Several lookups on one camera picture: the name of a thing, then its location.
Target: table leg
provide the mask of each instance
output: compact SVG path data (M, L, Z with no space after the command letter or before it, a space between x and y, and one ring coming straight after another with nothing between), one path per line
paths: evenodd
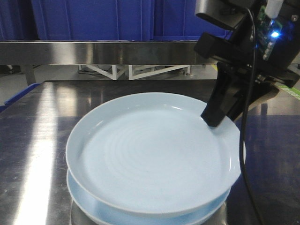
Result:
M21 71L25 73L27 85L36 83L36 78L34 76L33 66L32 65L22 65Z

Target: stainless steel table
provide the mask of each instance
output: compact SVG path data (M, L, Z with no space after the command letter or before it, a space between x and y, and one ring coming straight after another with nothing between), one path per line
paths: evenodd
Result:
M93 224L72 205L66 186L66 141L79 119L108 100L139 92L207 101L214 82L44 82L0 113L0 224ZM267 224L299 224L300 101L282 91L253 109L246 145L250 183ZM206 223L212 224L257 224L241 179Z

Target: blue bin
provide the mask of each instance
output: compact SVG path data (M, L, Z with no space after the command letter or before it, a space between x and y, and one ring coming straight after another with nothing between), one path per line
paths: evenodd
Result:
M30 0L0 0L0 40L35 40Z
M226 31L195 16L196 0L156 0L154 40L198 40L203 32L225 37Z
M41 40L153 38L154 0L31 0Z

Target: stacked plates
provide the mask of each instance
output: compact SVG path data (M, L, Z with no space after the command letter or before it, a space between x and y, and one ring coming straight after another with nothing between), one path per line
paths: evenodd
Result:
M206 104L169 93L120 97L95 108L67 143L68 189L98 224L196 225L240 174L239 130L200 117Z

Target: metal rail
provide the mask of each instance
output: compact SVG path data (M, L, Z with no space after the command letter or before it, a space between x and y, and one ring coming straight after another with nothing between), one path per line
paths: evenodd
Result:
M194 52L195 41L0 42L0 64L181 65L213 64Z

